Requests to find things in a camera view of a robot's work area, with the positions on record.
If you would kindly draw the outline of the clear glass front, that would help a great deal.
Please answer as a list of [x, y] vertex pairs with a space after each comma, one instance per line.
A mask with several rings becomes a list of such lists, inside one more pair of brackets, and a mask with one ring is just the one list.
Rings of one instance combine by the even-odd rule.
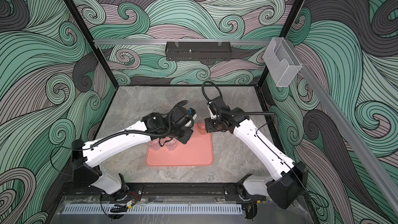
[[168, 141], [164, 144], [164, 146], [169, 150], [169, 151], [173, 151], [177, 148], [178, 146], [178, 141], [177, 140], [171, 140]]

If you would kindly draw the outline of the clear glass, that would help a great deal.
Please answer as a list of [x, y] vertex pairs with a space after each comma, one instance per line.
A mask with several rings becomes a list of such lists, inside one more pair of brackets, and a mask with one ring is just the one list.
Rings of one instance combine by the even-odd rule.
[[171, 140], [168, 141], [164, 144], [164, 146], [169, 150], [169, 151], [173, 151], [177, 148], [178, 146], [178, 141], [177, 140]]
[[159, 150], [161, 148], [158, 140], [153, 140], [153, 141], [147, 142], [147, 145], [148, 145], [149, 149], [155, 150], [155, 151]]

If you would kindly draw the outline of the pink short cup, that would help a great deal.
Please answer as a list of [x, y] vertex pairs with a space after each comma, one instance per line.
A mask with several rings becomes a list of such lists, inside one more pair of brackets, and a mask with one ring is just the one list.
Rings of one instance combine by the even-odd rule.
[[199, 133], [201, 135], [207, 134], [205, 122], [199, 122], [198, 123], [198, 129], [199, 129]]

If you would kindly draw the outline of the pink tray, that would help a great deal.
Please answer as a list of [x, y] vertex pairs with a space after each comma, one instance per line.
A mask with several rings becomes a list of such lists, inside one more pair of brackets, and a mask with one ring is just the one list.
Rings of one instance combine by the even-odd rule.
[[146, 155], [146, 165], [149, 167], [206, 167], [212, 165], [213, 161], [211, 134], [201, 135], [197, 125], [187, 144], [178, 141], [173, 151], [165, 146], [156, 151], [148, 148]]

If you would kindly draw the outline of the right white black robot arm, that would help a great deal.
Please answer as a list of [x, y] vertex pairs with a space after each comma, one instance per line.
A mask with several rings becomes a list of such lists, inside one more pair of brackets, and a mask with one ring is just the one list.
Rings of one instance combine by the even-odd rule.
[[244, 190], [250, 195], [270, 197], [282, 209], [287, 209], [307, 184], [309, 168], [279, 150], [248, 116], [212, 117], [204, 120], [207, 133], [228, 131], [239, 138], [258, 157], [268, 170], [272, 180], [249, 176], [243, 181]]

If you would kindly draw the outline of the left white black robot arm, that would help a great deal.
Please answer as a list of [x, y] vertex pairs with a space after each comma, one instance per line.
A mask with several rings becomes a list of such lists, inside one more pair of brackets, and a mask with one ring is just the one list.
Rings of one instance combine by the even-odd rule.
[[163, 116], [151, 113], [128, 128], [106, 138], [72, 143], [73, 185], [77, 188], [93, 186], [116, 199], [124, 198], [129, 190], [122, 174], [106, 169], [102, 162], [133, 146], [152, 140], [172, 138], [186, 144], [193, 134], [197, 117], [193, 109]]

